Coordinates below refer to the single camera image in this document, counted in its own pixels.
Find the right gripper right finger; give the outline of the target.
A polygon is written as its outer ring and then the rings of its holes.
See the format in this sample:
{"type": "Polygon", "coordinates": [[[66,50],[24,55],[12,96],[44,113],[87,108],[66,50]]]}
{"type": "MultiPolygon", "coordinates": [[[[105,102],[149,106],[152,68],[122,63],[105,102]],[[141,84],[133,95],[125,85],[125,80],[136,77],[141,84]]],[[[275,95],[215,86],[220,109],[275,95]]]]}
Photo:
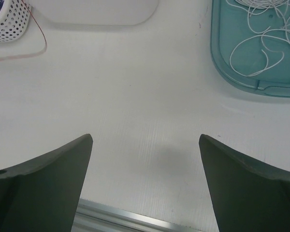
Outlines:
{"type": "Polygon", "coordinates": [[[202,134],[199,147],[221,232],[290,232],[290,172],[202,134]]]}

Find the white plastic tub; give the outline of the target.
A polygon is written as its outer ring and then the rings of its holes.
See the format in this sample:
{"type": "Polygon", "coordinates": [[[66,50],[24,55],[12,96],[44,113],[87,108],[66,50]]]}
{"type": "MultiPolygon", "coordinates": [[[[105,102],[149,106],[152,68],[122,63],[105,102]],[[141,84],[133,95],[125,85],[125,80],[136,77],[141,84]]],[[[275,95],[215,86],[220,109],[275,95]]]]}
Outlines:
{"type": "Polygon", "coordinates": [[[133,26],[146,21],[158,0],[29,0],[52,22],[62,24],[133,26]]]}

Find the teal transparent plastic tray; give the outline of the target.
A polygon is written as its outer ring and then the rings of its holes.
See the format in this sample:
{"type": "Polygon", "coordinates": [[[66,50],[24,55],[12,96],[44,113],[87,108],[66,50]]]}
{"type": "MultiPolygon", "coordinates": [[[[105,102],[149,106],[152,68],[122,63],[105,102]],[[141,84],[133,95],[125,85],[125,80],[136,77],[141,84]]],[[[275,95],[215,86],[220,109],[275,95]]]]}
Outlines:
{"type": "Polygon", "coordinates": [[[213,1],[211,55],[232,86],[290,98],[290,0],[213,1]]]}

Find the white perforated basket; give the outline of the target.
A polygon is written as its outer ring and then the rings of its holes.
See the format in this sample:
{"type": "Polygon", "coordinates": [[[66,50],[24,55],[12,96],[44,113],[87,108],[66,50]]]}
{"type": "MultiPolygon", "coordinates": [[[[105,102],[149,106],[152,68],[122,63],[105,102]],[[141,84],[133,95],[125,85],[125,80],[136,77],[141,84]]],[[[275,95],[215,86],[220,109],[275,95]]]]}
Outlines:
{"type": "Polygon", "coordinates": [[[0,0],[0,43],[15,41],[24,34],[30,12],[26,0],[0,0]]]}

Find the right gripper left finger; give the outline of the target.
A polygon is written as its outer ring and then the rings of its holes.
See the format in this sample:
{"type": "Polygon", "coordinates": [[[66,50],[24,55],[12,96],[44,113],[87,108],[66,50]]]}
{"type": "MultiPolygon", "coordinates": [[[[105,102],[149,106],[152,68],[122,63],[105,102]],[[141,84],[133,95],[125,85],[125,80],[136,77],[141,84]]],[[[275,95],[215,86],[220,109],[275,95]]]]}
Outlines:
{"type": "Polygon", "coordinates": [[[69,232],[90,161],[85,134],[0,170],[0,232],[69,232]]]}

